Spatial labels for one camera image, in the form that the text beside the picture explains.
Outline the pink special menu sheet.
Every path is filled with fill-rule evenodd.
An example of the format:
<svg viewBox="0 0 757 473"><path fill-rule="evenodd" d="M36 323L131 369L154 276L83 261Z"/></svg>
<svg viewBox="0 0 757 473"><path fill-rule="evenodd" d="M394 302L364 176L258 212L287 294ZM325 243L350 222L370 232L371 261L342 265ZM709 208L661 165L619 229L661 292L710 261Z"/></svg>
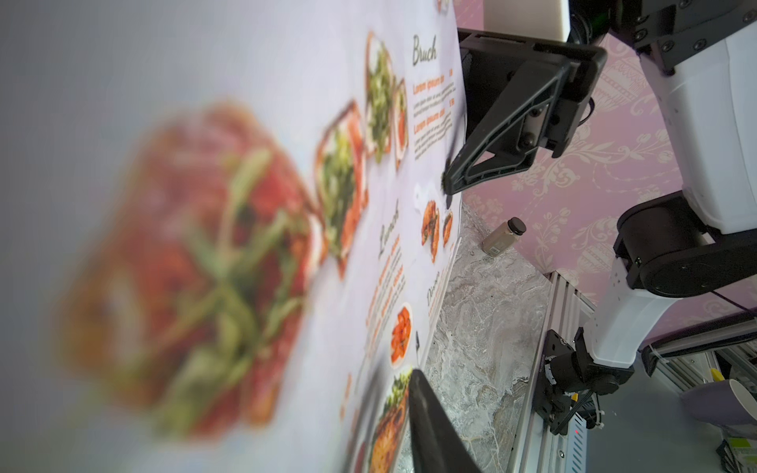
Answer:
<svg viewBox="0 0 757 473"><path fill-rule="evenodd" d="M394 472L459 248L451 1L1 5L1 468Z"/></svg>

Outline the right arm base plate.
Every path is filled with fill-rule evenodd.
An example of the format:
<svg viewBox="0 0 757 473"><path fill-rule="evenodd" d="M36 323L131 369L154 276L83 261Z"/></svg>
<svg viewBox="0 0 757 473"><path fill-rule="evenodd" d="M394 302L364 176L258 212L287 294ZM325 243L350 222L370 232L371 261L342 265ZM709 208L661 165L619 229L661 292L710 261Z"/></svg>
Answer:
<svg viewBox="0 0 757 473"><path fill-rule="evenodd" d="M597 364L585 342L583 327L571 347L555 330L545 336L532 409L553 435L565 436L569 423L591 396L613 394L633 376L635 369Z"/></svg>

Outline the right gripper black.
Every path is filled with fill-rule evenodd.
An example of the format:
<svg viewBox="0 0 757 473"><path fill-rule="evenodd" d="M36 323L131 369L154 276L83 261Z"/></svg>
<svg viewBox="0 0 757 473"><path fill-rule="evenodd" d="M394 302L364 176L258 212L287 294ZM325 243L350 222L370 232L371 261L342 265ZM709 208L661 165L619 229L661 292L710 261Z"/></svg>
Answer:
<svg viewBox="0 0 757 473"><path fill-rule="evenodd" d="M442 176L452 197L559 157L579 127L606 53L598 47L460 29L465 142Z"/></svg>

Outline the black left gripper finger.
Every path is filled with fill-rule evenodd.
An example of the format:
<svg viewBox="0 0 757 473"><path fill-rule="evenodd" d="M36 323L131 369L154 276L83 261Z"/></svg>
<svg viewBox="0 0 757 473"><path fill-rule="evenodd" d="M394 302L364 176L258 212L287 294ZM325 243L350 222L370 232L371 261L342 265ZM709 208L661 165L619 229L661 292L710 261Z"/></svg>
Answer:
<svg viewBox="0 0 757 473"><path fill-rule="evenodd" d="M425 374L417 369L410 376L408 407L415 472L480 472Z"/></svg>

